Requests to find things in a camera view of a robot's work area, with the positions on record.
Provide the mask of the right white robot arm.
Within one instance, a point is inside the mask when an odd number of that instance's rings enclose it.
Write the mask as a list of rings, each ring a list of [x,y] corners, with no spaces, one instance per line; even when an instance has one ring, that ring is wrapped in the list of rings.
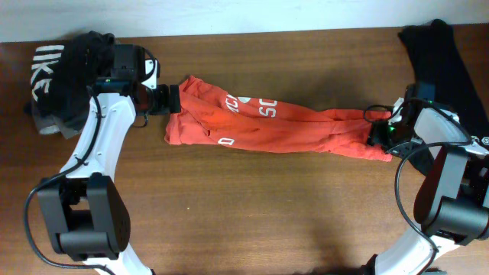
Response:
[[[389,118],[369,121],[368,143],[400,158],[394,196],[408,229],[359,272],[433,274],[431,265],[443,254],[488,238],[488,146],[467,132],[451,106],[436,101],[432,84],[407,86],[388,111]],[[412,215],[400,198],[406,163],[425,177]]]

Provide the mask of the red polo shirt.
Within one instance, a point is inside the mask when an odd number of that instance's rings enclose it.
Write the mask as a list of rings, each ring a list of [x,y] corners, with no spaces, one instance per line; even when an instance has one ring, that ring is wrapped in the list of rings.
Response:
[[[170,116],[170,145],[206,144],[271,153],[317,152],[389,162],[392,156],[368,144],[372,124],[389,112],[357,109],[315,111],[272,99],[235,97],[190,76],[180,84],[181,111]]]

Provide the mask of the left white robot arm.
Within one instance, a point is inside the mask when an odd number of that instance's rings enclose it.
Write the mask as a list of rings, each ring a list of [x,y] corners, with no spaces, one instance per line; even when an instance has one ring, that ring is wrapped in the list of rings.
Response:
[[[130,245],[131,219],[115,187],[124,139],[136,117],[181,111],[177,85],[158,84],[160,64],[149,50],[118,44],[110,70],[88,86],[89,114],[75,150],[60,172],[41,180],[37,197],[53,250],[72,270],[152,274]]]

